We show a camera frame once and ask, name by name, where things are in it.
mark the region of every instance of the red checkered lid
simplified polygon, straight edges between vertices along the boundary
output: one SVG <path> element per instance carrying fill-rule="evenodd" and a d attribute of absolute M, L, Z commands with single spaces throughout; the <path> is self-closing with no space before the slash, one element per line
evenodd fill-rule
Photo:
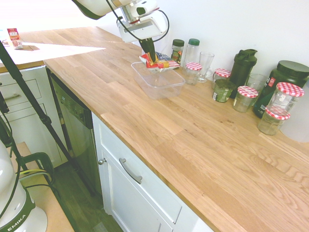
<path fill-rule="evenodd" d="M 228 78 L 231 75 L 231 72 L 229 70 L 226 70 L 226 69 L 216 69 L 214 72 L 218 76 L 225 77 L 225 78 Z"/>
<path fill-rule="evenodd" d="M 267 106 L 265 112 L 278 120 L 287 120 L 291 116 L 285 109 L 278 106 L 272 106 L 271 108 Z"/>
<path fill-rule="evenodd" d="M 249 86 L 239 86 L 237 88 L 238 93 L 240 93 L 242 96 L 248 97 L 248 98 L 256 98 L 259 94 L 258 92 Z"/>
<path fill-rule="evenodd" d="M 277 89 L 292 97 L 302 97 L 305 94 L 301 87 L 287 82 L 279 82 L 277 84 Z"/>
<path fill-rule="evenodd" d="M 199 63 L 189 62 L 186 64 L 186 67 L 190 70 L 200 71 L 203 67 Z"/>

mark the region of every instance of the white cabinet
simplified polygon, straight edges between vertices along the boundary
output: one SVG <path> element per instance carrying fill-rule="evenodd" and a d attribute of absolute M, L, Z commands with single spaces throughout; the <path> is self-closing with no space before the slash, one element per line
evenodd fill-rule
<path fill-rule="evenodd" d="M 60 139 L 65 142 L 45 66 L 24 69 L 21 73 L 41 108 L 51 118 L 52 126 Z M 0 91 L 7 99 L 6 103 L 10 109 L 6 116 L 12 126 L 15 142 L 26 142 L 31 153 L 45 152 L 54 167 L 66 162 L 64 154 L 16 81 L 5 72 L 0 73 L 0 82 Z"/>
<path fill-rule="evenodd" d="M 92 118 L 104 209 L 125 232 L 212 231 L 104 123 Z"/>
<path fill-rule="evenodd" d="M 132 184 L 130 178 L 109 154 L 104 154 L 107 169 L 112 215 L 127 232 L 171 232 L 172 228 L 162 219 Z"/>

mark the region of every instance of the drinking glass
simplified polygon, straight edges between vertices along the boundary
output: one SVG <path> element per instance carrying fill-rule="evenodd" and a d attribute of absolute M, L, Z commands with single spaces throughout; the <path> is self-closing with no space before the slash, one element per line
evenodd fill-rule
<path fill-rule="evenodd" d="M 207 76 L 212 75 L 212 71 L 210 69 L 212 60 L 214 58 L 214 54 L 211 52 L 200 52 L 199 54 L 199 64 L 202 65 L 203 69 L 197 76 L 198 82 L 206 82 Z"/>
<path fill-rule="evenodd" d="M 265 87 L 266 81 L 267 81 L 267 76 L 264 76 L 258 73 L 251 73 L 246 80 L 245 86 L 254 88 L 260 95 L 263 88 Z M 255 104 L 256 100 L 258 99 L 258 96 L 251 103 L 251 106 Z"/>

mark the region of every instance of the black container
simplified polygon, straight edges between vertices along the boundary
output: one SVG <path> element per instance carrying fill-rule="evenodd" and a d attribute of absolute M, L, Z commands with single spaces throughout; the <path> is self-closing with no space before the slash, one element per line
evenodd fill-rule
<path fill-rule="evenodd" d="M 234 58 L 234 65 L 230 75 L 230 81 L 236 85 L 230 98 L 235 98 L 237 88 L 243 86 L 253 68 L 256 65 L 257 58 L 254 56 L 257 51 L 254 49 L 240 50 Z"/>
<path fill-rule="evenodd" d="M 262 117 L 265 107 L 270 102 L 276 89 L 277 83 L 289 82 L 302 88 L 307 82 L 308 76 L 309 67 L 306 65 L 288 60 L 279 61 L 277 68 L 271 71 L 265 87 L 253 107 L 254 113 L 259 118 Z"/>

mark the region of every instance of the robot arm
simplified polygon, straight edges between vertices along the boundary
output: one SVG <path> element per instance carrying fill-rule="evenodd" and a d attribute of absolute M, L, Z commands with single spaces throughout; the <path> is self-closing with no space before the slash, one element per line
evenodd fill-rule
<path fill-rule="evenodd" d="M 142 49 L 155 60 L 155 47 L 152 37 L 163 36 L 168 26 L 165 15 L 158 11 L 155 0 L 72 0 L 83 14 L 99 19 L 117 8 L 121 8 L 124 21 L 117 26 L 125 43 L 139 41 Z"/>

